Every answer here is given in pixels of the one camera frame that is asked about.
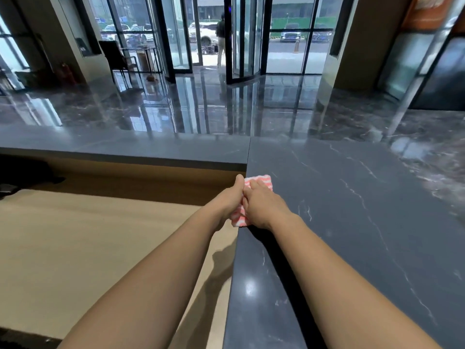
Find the black object on desk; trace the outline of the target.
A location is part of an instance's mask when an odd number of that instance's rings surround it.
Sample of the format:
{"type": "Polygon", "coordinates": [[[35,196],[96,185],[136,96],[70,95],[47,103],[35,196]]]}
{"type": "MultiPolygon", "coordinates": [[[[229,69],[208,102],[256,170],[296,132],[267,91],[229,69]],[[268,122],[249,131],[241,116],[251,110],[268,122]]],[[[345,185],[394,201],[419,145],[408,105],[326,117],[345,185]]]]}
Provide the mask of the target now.
{"type": "Polygon", "coordinates": [[[64,180],[44,161],[0,154],[0,200],[22,189],[64,180]]]}

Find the orange banner sign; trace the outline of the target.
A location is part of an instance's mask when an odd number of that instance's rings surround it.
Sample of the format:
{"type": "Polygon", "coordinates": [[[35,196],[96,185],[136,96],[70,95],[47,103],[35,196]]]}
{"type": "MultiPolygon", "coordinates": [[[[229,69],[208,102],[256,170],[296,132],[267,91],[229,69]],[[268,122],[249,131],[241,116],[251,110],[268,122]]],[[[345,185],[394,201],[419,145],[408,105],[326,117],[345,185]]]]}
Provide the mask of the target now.
{"type": "Polygon", "coordinates": [[[401,30],[433,31],[439,28],[454,0],[412,0],[401,30]]]}

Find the person's left forearm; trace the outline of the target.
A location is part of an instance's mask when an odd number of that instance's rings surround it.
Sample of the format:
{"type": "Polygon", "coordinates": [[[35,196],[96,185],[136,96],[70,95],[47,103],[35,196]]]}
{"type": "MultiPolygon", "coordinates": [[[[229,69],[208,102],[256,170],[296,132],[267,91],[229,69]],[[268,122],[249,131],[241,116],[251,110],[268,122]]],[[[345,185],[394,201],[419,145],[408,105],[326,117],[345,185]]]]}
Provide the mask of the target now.
{"type": "Polygon", "coordinates": [[[210,203],[197,210],[97,301],[58,349],[167,349],[228,214],[210,203]]]}

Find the black chair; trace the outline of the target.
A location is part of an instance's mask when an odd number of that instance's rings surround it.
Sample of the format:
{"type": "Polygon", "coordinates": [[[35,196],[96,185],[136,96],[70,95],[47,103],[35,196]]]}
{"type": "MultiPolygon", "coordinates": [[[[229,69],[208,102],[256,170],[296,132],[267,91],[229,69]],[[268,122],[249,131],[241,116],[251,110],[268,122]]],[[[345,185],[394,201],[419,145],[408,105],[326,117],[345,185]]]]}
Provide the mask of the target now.
{"type": "Polygon", "coordinates": [[[136,57],[126,57],[121,51],[116,41],[99,40],[98,43],[101,47],[101,50],[105,58],[107,59],[114,84],[116,84],[116,79],[113,74],[114,71],[118,71],[120,74],[122,74],[125,82],[126,79],[124,71],[128,73],[140,72],[139,66],[136,61],[136,57]]]}

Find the glass revolving door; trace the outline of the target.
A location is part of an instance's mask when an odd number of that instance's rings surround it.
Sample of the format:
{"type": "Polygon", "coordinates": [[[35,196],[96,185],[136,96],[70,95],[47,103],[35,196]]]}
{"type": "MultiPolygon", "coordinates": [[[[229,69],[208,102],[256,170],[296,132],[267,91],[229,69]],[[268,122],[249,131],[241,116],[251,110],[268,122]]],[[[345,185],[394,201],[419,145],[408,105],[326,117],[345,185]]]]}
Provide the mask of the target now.
{"type": "Polygon", "coordinates": [[[228,85],[266,72],[272,0],[146,0],[166,81],[215,67],[228,85]]]}

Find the white car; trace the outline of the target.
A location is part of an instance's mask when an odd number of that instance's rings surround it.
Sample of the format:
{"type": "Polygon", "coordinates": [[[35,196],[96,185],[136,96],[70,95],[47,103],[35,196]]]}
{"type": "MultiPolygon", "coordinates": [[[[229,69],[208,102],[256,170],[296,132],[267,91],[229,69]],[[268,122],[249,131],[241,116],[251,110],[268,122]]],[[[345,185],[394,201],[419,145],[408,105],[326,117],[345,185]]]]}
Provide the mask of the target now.
{"type": "MultiPolygon", "coordinates": [[[[218,45],[218,38],[216,36],[216,26],[218,21],[216,22],[200,22],[199,29],[200,29],[200,42],[201,46],[216,46],[218,45]]],[[[197,43],[197,31],[195,27],[195,23],[191,23],[188,28],[189,31],[189,39],[190,43],[197,43]]]]}

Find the person's left hand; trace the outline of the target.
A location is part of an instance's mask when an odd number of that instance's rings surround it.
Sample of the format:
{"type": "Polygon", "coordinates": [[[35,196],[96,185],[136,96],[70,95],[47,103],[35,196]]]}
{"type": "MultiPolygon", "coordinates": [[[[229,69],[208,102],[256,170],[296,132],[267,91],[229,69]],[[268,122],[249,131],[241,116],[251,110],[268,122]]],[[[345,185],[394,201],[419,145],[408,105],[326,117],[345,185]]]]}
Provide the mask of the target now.
{"type": "Polygon", "coordinates": [[[213,226],[213,231],[219,231],[226,220],[230,219],[240,203],[243,194],[235,194],[230,187],[220,192],[209,203],[204,206],[207,219],[213,226]]]}

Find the dark suv car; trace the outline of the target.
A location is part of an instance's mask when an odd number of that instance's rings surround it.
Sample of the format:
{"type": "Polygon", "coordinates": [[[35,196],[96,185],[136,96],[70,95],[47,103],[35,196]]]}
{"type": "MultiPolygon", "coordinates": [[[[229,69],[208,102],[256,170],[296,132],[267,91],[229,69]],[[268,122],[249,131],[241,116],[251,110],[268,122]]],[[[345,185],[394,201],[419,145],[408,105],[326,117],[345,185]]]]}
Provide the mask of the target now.
{"type": "Polygon", "coordinates": [[[280,43],[284,42],[300,42],[302,38],[300,27],[298,23],[287,23],[280,35],[280,43]]]}

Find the person's right forearm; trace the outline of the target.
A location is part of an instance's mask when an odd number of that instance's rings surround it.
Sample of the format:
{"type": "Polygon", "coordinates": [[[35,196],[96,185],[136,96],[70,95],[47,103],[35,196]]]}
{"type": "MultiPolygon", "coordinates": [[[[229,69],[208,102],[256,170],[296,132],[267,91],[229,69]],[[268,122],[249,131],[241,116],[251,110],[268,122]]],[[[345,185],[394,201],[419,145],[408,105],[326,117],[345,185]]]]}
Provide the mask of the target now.
{"type": "Polygon", "coordinates": [[[329,349],[442,349],[299,216],[269,225],[329,349]]]}

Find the red fire extinguisher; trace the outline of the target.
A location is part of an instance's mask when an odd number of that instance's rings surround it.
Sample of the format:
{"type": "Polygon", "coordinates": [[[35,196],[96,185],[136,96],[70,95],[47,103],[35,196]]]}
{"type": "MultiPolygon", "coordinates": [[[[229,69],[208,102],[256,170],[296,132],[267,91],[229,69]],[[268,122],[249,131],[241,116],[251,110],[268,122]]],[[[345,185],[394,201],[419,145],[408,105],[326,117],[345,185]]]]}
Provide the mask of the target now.
{"type": "Polygon", "coordinates": [[[70,86],[77,85],[77,81],[75,79],[73,71],[71,70],[68,64],[62,62],[60,64],[59,69],[61,70],[61,78],[64,83],[70,86]]]}

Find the person's right hand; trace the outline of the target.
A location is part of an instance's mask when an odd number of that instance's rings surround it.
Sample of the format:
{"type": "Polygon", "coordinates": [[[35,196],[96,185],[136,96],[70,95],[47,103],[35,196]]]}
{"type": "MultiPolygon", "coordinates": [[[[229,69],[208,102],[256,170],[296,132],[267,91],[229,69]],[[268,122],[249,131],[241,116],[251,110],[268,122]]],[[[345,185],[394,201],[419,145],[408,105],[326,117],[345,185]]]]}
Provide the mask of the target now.
{"type": "Polygon", "coordinates": [[[250,188],[246,215],[252,225],[275,233],[292,219],[294,214],[284,200],[262,181],[251,181],[250,188]]]}

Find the glass side table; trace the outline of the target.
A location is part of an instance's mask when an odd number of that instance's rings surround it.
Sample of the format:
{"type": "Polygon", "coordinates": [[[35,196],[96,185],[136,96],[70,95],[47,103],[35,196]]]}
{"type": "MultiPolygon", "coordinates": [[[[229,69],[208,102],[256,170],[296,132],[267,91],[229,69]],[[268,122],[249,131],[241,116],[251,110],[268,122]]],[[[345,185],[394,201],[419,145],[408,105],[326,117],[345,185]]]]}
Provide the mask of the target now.
{"type": "Polygon", "coordinates": [[[156,46],[129,47],[120,49],[135,71],[141,73],[162,73],[163,66],[156,46]]]}

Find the pink white striped cloth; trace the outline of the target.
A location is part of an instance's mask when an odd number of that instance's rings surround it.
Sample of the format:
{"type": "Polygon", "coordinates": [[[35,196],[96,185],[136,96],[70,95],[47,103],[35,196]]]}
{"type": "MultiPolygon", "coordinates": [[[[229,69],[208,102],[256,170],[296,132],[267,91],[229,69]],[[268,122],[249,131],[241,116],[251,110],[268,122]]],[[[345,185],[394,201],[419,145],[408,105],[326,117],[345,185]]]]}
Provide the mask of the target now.
{"type": "MultiPolygon", "coordinates": [[[[271,177],[269,175],[259,175],[259,176],[245,178],[244,187],[250,187],[251,181],[262,181],[264,185],[267,186],[267,188],[269,188],[270,190],[273,190],[271,177]]],[[[235,211],[230,216],[231,224],[235,228],[243,228],[243,227],[252,225],[252,223],[249,221],[246,215],[246,211],[242,203],[243,199],[244,199],[244,195],[241,196],[239,205],[237,206],[235,211]]]]}

